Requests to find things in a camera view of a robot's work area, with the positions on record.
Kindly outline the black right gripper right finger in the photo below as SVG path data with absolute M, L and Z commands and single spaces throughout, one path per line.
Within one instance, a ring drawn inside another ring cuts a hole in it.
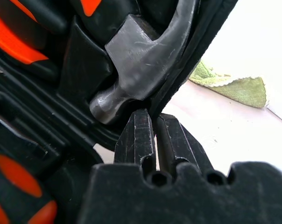
M 202 173 L 211 169 L 202 145 L 191 135 L 176 117 L 160 114 L 156 123 L 159 165 L 162 171 L 176 174 L 176 166 L 189 162 Z

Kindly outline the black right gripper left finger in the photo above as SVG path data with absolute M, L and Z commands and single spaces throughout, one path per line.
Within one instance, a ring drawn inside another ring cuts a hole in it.
M 133 112 L 115 146 L 114 163 L 155 164 L 152 121 L 146 109 Z

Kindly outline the black plastic tool case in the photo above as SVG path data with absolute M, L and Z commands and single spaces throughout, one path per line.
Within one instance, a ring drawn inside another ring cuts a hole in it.
M 89 103 L 112 86 L 118 72 L 105 45 L 129 14 L 161 35 L 178 0 L 69 0 L 73 15 L 55 82 L 44 80 L 9 60 L 0 49 L 0 149 L 24 166 L 57 203 L 54 224 L 77 221 L 90 169 L 110 152 L 131 113 L 145 108 L 156 118 L 207 50 L 238 0 L 197 0 L 181 58 L 165 81 L 145 100 L 130 102 L 113 124 L 98 122 Z M 11 210 L 13 224 L 38 210 Z

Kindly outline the silver shaft screwdriver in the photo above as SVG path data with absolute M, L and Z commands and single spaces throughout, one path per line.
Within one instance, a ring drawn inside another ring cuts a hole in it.
M 45 204 L 27 222 L 18 224 L 54 224 L 57 213 L 57 204 L 54 200 Z M 13 224 L 0 205 L 0 224 Z

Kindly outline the green towel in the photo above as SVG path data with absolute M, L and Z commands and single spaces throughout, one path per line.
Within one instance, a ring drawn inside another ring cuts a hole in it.
M 268 105 L 266 84 L 261 76 L 226 74 L 201 60 L 189 80 L 250 107 L 265 108 Z

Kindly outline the orange black handled screwdriver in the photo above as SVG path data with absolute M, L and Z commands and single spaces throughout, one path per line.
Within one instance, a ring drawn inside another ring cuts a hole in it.
M 18 161 L 0 149 L 0 209 L 49 210 L 57 203 L 41 183 Z

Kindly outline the orange handled pliers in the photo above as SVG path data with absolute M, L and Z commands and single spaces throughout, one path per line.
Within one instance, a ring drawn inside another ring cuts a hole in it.
M 69 0 L 0 0 L 0 49 L 17 66 L 55 82 L 72 15 Z

